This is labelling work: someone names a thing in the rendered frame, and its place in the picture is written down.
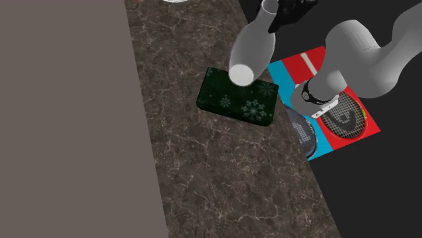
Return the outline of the white vase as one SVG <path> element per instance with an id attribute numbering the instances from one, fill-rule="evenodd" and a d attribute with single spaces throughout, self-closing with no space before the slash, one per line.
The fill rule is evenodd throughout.
<path id="1" fill-rule="evenodd" d="M 278 7 L 278 0 L 262 0 L 255 20 L 237 35 L 229 60 L 229 78 L 235 85 L 252 84 L 270 63 L 276 36 L 268 29 Z"/>

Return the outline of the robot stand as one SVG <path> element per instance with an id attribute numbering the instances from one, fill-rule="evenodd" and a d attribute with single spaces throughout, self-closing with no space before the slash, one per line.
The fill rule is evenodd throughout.
<path id="1" fill-rule="evenodd" d="M 308 160 L 357 142 L 380 131 L 374 119 L 350 88 L 339 94 L 335 105 L 316 118 L 297 113 L 290 97 L 294 87 L 312 78 L 321 68 L 323 46 L 268 65 L 273 82 Z"/>

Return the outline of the dark green snowflake box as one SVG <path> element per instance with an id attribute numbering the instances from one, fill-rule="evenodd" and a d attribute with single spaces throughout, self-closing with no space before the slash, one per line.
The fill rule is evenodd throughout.
<path id="1" fill-rule="evenodd" d="M 278 85 L 263 80 L 255 80 L 246 87 L 240 87 L 230 80 L 228 72 L 209 67 L 196 106 L 221 116 L 268 126 L 275 114 L 278 90 Z"/>

